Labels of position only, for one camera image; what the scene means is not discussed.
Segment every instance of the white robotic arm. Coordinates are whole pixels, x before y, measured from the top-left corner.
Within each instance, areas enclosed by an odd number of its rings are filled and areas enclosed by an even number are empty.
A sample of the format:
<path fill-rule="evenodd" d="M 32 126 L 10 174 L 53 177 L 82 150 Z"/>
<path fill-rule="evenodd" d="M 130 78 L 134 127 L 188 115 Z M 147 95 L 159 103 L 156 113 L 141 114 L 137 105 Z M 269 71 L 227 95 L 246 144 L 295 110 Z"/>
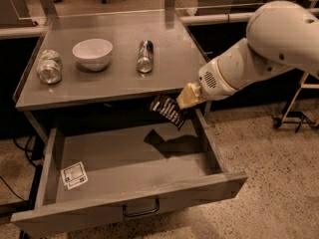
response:
<path fill-rule="evenodd" d="M 250 18 L 246 38 L 199 70 L 200 94 L 222 100 L 292 69 L 319 77 L 319 21 L 292 2 L 270 2 Z"/>

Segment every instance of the drawer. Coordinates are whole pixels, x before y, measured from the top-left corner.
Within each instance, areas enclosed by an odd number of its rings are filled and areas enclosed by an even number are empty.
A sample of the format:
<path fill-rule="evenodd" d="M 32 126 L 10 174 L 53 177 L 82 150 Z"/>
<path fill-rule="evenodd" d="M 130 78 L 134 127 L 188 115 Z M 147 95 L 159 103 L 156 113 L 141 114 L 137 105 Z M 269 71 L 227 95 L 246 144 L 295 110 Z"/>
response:
<path fill-rule="evenodd" d="M 88 182 L 68 190 L 61 169 L 82 161 Z M 67 135 L 53 128 L 34 210 L 12 222 L 34 238 L 235 197 L 245 172 L 227 172 L 200 112 L 170 122 Z"/>

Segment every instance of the can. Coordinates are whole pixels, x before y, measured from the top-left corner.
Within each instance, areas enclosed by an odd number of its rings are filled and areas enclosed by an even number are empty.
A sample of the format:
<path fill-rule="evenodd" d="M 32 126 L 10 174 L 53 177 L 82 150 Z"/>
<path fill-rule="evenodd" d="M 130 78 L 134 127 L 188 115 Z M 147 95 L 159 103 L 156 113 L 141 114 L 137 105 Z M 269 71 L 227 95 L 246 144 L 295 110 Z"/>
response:
<path fill-rule="evenodd" d="M 150 40 L 140 42 L 140 52 L 138 59 L 138 71 L 148 73 L 153 69 L 154 45 Z"/>
<path fill-rule="evenodd" d="M 44 50 L 37 67 L 37 76 L 44 84 L 57 84 L 62 78 L 62 62 L 58 52 Z"/>

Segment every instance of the terrazzo floor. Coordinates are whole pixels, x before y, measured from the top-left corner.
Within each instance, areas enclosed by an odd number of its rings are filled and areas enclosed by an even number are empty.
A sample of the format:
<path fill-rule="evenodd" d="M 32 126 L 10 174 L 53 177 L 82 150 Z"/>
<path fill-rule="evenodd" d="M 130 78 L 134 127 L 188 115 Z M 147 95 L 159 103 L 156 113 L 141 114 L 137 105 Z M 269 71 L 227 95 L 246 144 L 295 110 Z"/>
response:
<path fill-rule="evenodd" d="M 319 238 L 318 129 L 294 124 L 272 127 L 271 115 L 283 104 L 210 112 L 206 120 L 229 171 L 244 170 L 248 180 L 231 200 L 168 214 L 55 235 L 47 238 Z M 318 100 L 296 103 L 312 120 Z M 28 197 L 34 168 L 12 140 L 0 141 L 0 174 Z M 2 184 L 1 203 L 17 198 Z M 18 238 L 7 220 L 0 238 Z"/>

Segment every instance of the white bowl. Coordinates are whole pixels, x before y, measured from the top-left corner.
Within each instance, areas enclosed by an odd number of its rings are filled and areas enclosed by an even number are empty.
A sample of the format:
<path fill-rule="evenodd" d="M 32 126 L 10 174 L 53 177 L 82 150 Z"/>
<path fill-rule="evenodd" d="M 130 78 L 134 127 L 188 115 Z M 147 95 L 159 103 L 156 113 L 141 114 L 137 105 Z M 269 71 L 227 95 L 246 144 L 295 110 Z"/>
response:
<path fill-rule="evenodd" d="M 76 62 L 83 67 L 99 71 L 103 69 L 112 58 L 113 45 L 104 39 L 89 39 L 78 43 L 72 50 Z"/>

